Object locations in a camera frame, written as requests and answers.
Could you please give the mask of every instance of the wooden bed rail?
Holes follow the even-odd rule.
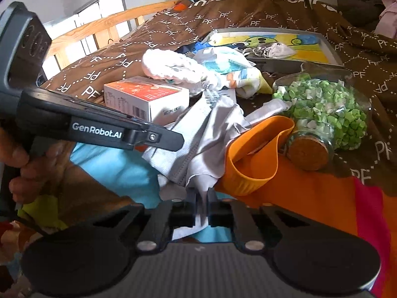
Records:
[[[65,48],[72,43],[93,35],[97,48],[101,49],[109,44],[110,39],[113,41],[118,41],[120,39],[116,30],[116,25],[119,23],[134,19],[136,26],[138,27],[145,21],[143,16],[159,12],[166,8],[172,8],[176,2],[178,2],[178,0],[139,6],[137,8],[128,9],[123,12],[112,14],[106,18],[87,23],[86,25],[78,27],[54,39],[48,50],[46,58],[55,56],[60,68],[64,69],[70,65]]]

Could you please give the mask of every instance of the pink towel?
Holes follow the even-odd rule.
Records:
[[[375,33],[397,39],[397,0],[382,0],[386,9],[380,14]]]

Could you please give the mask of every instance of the orange container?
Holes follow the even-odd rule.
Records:
[[[226,152],[225,174],[216,189],[231,196],[246,196],[272,179],[278,168],[278,149],[294,121],[273,116],[239,136]]]

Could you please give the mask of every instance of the silver screw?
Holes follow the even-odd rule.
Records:
[[[157,244],[153,241],[142,241],[139,242],[136,247],[141,251],[153,251],[157,248]]]
[[[260,251],[265,247],[265,244],[261,241],[248,241],[245,243],[245,248],[250,251]]]

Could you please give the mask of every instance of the brown bedspread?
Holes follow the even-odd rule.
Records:
[[[189,0],[182,0],[186,6]],[[328,168],[338,176],[353,174],[366,185],[397,195],[397,41],[352,27],[334,8],[318,0],[202,0],[182,11],[165,10],[130,38],[71,64],[43,88],[103,103],[103,84],[143,75],[140,60],[149,48],[175,50],[211,30],[275,27],[323,34],[353,71],[355,86],[373,105],[368,135],[361,147],[339,151]],[[265,75],[271,83],[277,74]],[[268,100],[259,95],[239,100],[249,113]]]

